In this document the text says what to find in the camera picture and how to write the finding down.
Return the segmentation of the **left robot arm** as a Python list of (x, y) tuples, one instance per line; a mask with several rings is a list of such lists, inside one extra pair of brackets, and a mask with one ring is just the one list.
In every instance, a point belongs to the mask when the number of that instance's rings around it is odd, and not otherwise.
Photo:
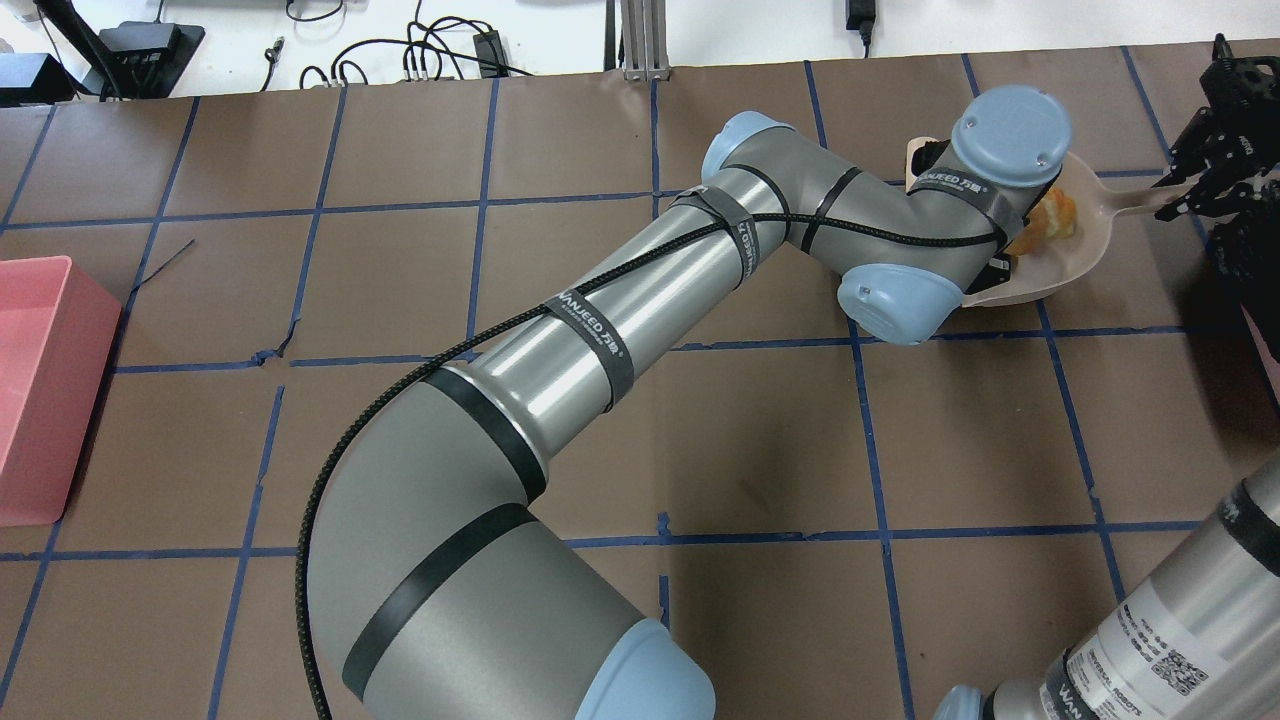
[(294, 566), (316, 715), (325, 659), (375, 719), (714, 717), (669, 632), (532, 514), (549, 461), (786, 243), (876, 338), (931, 338), (1071, 138), (1056, 97), (1000, 86), (899, 190), (764, 114), (728, 119), (699, 184), (589, 278), (413, 369), (340, 437)]

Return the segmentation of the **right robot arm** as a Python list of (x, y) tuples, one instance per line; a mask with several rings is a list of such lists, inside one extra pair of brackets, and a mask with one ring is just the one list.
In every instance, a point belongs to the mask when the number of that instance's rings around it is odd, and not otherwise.
[[(1210, 264), (1253, 337), (1277, 356), (1277, 58), (1238, 56), (1217, 35), (1206, 104), (1167, 173), (1100, 217), (1215, 219)], [(1260, 719), (1277, 706), (1277, 460), (1216, 509), (1041, 679), (954, 687), (938, 719)]]

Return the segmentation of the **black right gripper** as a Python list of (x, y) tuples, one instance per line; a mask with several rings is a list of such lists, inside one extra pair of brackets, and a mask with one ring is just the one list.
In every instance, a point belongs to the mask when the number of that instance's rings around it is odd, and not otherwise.
[(1236, 55), (1222, 33), (1199, 77), (1206, 105), (1171, 146), (1170, 172), (1156, 188), (1181, 188), (1155, 211), (1160, 222), (1183, 215), (1220, 217), (1233, 187), (1277, 165), (1279, 59)]

